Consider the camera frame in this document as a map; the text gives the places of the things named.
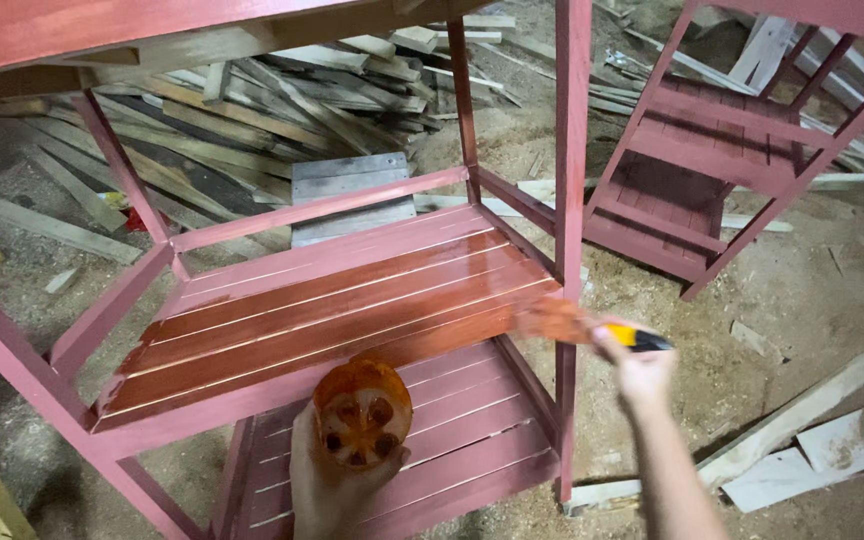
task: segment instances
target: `hand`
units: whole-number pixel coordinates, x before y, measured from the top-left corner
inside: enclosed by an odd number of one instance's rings
[[[376,492],[402,469],[412,454],[399,445],[385,461],[364,472],[331,461],[319,442],[312,401],[292,423],[289,476],[295,540],[346,538],[372,505]]]
[[[588,319],[592,347],[596,353],[615,365],[615,383],[619,397],[635,416],[669,411],[669,386],[678,362],[676,350],[632,352],[612,335],[605,324],[624,325],[657,334],[654,329],[618,317]]]

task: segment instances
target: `yellow brush handle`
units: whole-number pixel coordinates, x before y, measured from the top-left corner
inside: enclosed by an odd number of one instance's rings
[[[636,345],[636,329],[624,325],[606,324],[606,328],[618,340],[619,343],[626,347],[634,347]]]

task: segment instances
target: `lower shelf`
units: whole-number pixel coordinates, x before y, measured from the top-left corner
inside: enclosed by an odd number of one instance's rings
[[[626,152],[611,180],[600,184],[602,207],[584,224],[582,237],[689,281],[697,280],[720,246],[726,182],[648,155]],[[635,209],[651,223],[687,228],[708,247],[622,217]]]
[[[493,341],[398,369],[414,417],[405,468],[379,491],[364,538],[402,538],[553,479],[559,459],[531,395]],[[289,462],[297,401],[254,418],[231,538],[291,538]]]

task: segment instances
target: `slatted shelf surface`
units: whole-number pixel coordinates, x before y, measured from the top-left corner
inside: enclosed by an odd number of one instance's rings
[[[606,206],[632,207],[710,240],[719,238],[726,189],[717,178],[634,152],[623,156],[611,181],[596,188],[605,191]],[[714,255],[601,208],[585,222],[582,236],[690,281],[702,275]]]
[[[402,538],[553,478],[558,458],[528,393],[485,341],[398,369],[413,400],[412,455],[359,525]],[[256,417],[233,537],[291,538],[289,480],[297,401]]]
[[[656,93],[643,115],[632,134],[630,150],[772,197],[785,193],[801,160],[798,143],[680,108],[664,102],[663,96],[677,92],[796,127],[797,112],[783,104],[681,77],[664,77],[660,88],[664,92]]]
[[[448,208],[191,281],[104,387],[94,431],[365,350],[401,366],[507,332],[513,304],[560,286],[479,217]]]

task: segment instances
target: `sawdust floor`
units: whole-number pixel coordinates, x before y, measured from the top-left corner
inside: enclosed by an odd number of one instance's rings
[[[543,10],[534,12],[531,3],[522,1],[507,2],[498,10],[516,16],[522,32],[537,39],[545,36],[546,43],[552,43],[551,10],[546,3],[536,4]],[[601,19],[595,24],[596,48],[618,45],[621,50],[631,50],[615,25],[606,26]],[[522,109],[507,103],[498,107],[477,104],[480,161],[516,181],[525,179],[535,154],[545,152],[539,178],[551,178],[552,81],[479,48],[472,49],[471,59],[526,103]],[[625,117],[594,112],[589,120],[586,168],[589,176],[595,176],[613,152]],[[460,155],[453,122],[428,137],[414,161],[421,174],[459,163]],[[458,194],[461,189],[439,192]],[[0,152],[0,197],[89,226],[78,205],[21,152]],[[751,195],[736,194],[726,211],[753,214],[756,203]],[[681,362],[673,407],[696,460],[864,351],[864,193],[808,193],[778,219],[795,229],[763,232],[689,303],[678,299],[680,286],[667,276],[594,246],[583,248],[583,264],[591,274],[582,305],[641,321],[678,345]],[[522,219],[509,221],[551,253],[551,238]],[[119,230],[111,236],[136,247],[150,246],[143,233]],[[0,304],[39,350],[68,328],[123,270],[117,263],[2,222],[0,248],[6,255],[0,264]],[[196,257],[203,266],[241,260],[220,248],[198,250]],[[78,281],[60,296],[47,295],[43,289],[52,276],[72,266],[81,270]],[[157,278],[92,355],[77,380],[79,393],[88,403],[132,349],[173,283],[168,274]],[[767,337],[789,361],[763,358],[738,344],[729,336],[734,320]],[[554,388],[551,343],[519,343],[546,387]],[[610,368],[588,350],[580,350],[577,393],[576,478],[591,482],[633,476],[636,462],[631,433],[616,403]],[[864,388],[827,417],[863,406]],[[213,429],[140,456],[150,473],[203,525],[231,431],[230,426]],[[0,476],[42,538],[158,537],[138,511],[1,376]],[[747,515],[722,500],[716,505],[736,539],[864,538],[864,474]],[[631,508],[586,512],[573,520],[562,517],[549,484],[417,535],[436,539],[644,536],[644,522]]]

